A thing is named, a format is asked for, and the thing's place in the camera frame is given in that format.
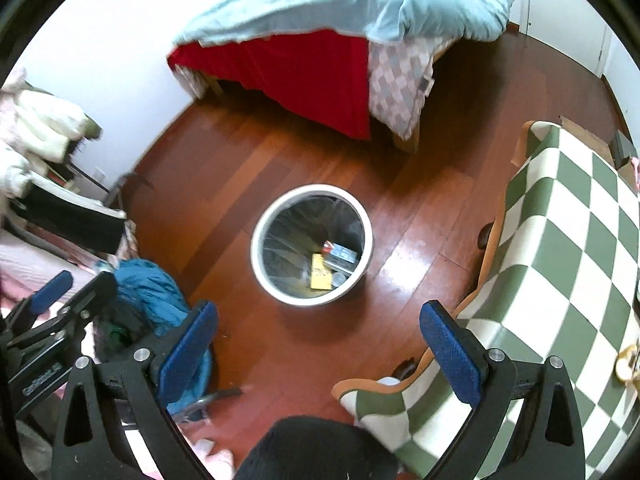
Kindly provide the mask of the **yellow red small box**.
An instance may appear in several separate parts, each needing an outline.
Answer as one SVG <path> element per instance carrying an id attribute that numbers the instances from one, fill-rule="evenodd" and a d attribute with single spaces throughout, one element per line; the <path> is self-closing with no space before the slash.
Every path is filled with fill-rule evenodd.
<path id="1" fill-rule="evenodd" d="M 320 252 L 311 256 L 310 288 L 312 290 L 331 290 L 333 273 L 324 263 Z"/>

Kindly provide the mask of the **pink patterned bed cloth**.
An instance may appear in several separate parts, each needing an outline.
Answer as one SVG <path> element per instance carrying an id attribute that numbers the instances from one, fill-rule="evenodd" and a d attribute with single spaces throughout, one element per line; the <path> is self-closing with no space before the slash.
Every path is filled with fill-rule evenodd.
<path id="1" fill-rule="evenodd" d="M 413 38 L 369 42 L 369 112 L 402 143 L 418 134 L 424 103 L 435 83 L 434 63 L 455 39 Z"/>

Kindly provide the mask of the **red bed sheet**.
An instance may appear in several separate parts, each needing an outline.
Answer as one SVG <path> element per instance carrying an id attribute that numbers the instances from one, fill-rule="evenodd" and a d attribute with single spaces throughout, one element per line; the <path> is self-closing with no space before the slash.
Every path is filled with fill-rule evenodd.
<path id="1" fill-rule="evenodd" d="M 371 139 L 367 39 L 321 29 L 211 47 L 193 41 L 175 47 L 167 63 L 260 91 L 351 139 Z"/>

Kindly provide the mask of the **green white checkered tablecloth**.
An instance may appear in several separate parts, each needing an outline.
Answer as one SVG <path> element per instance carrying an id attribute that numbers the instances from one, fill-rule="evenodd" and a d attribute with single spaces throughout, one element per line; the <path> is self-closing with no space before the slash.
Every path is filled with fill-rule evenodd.
<path id="1" fill-rule="evenodd" d="M 639 423 L 639 393 L 614 374 L 620 352 L 639 342 L 639 197 L 561 126 L 525 128 L 524 165 L 506 187 L 477 288 L 454 316 L 512 360 L 563 360 L 584 437 L 584 478 L 604 479 Z M 397 385 L 349 379 L 332 394 L 419 477 L 471 411 L 431 350 Z"/>

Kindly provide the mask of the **blue cloth on floor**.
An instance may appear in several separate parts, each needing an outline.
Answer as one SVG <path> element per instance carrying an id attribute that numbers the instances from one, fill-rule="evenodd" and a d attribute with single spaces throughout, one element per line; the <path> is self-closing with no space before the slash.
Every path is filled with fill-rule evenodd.
<path id="1" fill-rule="evenodd" d="M 94 318 L 94 355 L 100 362 L 121 360 L 145 336 L 164 336 L 179 326 L 190 307 L 174 279 L 156 263 L 131 259 L 114 271 L 117 295 Z"/>

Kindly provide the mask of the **yellow round cake piece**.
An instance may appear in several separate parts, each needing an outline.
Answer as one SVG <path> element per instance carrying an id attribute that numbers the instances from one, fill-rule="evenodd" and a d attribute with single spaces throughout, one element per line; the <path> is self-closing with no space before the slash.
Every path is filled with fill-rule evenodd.
<path id="1" fill-rule="evenodd" d="M 616 377 L 623 384 L 639 377 L 639 345 L 631 344 L 617 356 L 614 365 Z"/>

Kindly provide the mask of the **white round trash bin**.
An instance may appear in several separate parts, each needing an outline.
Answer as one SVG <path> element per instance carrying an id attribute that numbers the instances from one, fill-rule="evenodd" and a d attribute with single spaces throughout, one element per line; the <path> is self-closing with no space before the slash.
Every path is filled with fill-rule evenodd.
<path id="1" fill-rule="evenodd" d="M 310 288 L 311 256 L 329 240 L 359 255 L 352 275 L 333 271 L 331 290 Z M 359 200 L 329 184 L 294 188 L 259 218 L 250 240 L 256 280 L 272 298 L 296 308 L 315 308 L 347 295 L 364 278 L 373 256 L 371 220 Z"/>

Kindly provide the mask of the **white jacket pile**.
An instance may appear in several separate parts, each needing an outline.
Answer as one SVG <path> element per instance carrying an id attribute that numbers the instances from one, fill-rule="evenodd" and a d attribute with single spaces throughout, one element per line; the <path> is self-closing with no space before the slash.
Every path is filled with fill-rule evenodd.
<path id="1" fill-rule="evenodd" d="M 1 197 L 25 196 L 38 176 L 72 188 L 73 152 L 101 133 L 79 105 L 10 74 L 1 87 Z"/>

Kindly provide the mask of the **pure milk carton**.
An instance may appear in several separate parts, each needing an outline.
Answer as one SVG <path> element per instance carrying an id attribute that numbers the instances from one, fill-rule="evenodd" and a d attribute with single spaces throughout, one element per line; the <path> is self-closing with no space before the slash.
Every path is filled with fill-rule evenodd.
<path id="1" fill-rule="evenodd" d="M 352 275 L 359 263 L 359 255 L 354 250 L 329 240 L 323 243 L 321 255 L 329 269 L 346 275 Z"/>

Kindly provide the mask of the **brown cardboard piece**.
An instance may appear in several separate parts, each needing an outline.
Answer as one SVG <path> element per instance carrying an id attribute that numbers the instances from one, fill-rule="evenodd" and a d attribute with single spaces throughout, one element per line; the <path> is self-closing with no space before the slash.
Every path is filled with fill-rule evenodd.
<path id="1" fill-rule="evenodd" d="M 568 131 L 573 136 L 576 136 L 578 140 L 581 140 L 583 144 L 588 146 L 588 148 L 591 148 L 594 152 L 600 155 L 608 164 L 614 166 L 614 159 L 610 148 L 602 139 L 564 116 L 560 116 L 560 124 L 564 130 Z"/>

